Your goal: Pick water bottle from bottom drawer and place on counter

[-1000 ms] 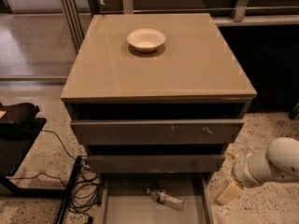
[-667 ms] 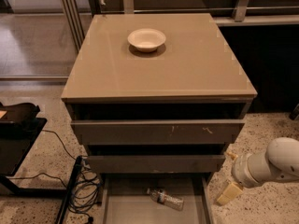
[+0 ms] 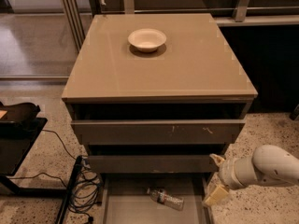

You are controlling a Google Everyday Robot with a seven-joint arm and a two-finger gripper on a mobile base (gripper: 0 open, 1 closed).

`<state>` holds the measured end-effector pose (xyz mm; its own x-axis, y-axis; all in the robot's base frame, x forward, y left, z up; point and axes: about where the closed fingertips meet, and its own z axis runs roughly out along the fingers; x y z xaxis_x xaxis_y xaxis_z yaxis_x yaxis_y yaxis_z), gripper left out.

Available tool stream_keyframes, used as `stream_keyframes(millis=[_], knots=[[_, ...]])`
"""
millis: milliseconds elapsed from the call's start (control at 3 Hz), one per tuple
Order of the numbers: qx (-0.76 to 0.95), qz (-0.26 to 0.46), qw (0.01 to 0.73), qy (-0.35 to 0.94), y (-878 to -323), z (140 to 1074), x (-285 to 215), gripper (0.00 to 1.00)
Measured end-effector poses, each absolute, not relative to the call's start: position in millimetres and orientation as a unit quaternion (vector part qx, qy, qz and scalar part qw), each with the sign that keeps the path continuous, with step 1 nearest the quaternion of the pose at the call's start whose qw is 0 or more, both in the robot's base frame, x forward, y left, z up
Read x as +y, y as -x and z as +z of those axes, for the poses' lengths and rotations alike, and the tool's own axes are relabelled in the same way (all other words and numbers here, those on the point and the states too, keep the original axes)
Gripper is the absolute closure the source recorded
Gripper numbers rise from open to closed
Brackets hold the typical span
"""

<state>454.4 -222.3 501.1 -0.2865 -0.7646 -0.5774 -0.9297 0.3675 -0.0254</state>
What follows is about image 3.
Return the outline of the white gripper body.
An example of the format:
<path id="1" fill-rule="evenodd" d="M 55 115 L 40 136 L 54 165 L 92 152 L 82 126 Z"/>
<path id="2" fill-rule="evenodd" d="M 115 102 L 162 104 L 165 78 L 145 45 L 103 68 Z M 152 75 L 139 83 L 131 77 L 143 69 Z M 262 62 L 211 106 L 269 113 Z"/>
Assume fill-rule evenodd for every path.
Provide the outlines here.
<path id="1" fill-rule="evenodd" d="M 219 178 L 228 189 L 244 189 L 245 186 L 238 180 L 235 174 L 236 158 L 225 160 L 219 168 Z"/>

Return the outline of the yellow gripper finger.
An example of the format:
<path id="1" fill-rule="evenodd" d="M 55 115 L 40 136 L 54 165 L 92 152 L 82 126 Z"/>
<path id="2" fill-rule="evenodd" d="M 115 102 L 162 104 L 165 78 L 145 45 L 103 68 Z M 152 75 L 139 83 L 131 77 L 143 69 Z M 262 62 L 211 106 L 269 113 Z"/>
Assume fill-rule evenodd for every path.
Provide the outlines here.
<path id="1" fill-rule="evenodd" d="M 229 195 L 229 189 L 221 184 L 217 184 L 205 197 L 204 205 L 212 206 L 225 199 Z"/>
<path id="2" fill-rule="evenodd" d="M 225 162 L 225 158 L 217 154 L 210 154 L 209 157 L 215 162 L 218 167 L 221 167 Z"/>

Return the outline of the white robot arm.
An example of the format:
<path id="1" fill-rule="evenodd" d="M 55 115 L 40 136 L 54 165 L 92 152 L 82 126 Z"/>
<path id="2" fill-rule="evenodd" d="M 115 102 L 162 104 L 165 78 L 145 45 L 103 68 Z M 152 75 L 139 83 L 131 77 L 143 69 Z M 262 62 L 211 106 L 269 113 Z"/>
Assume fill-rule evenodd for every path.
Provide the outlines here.
<path id="1" fill-rule="evenodd" d="M 221 181 L 210 191 L 203 204 L 210 207 L 225 199 L 230 190 L 248 186 L 287 187 L 299 185 L 299 160 L 291 153 L 272 145 L 257 147 L 251 156 L 225 159 L 211 154 L 219 167 Z"/>

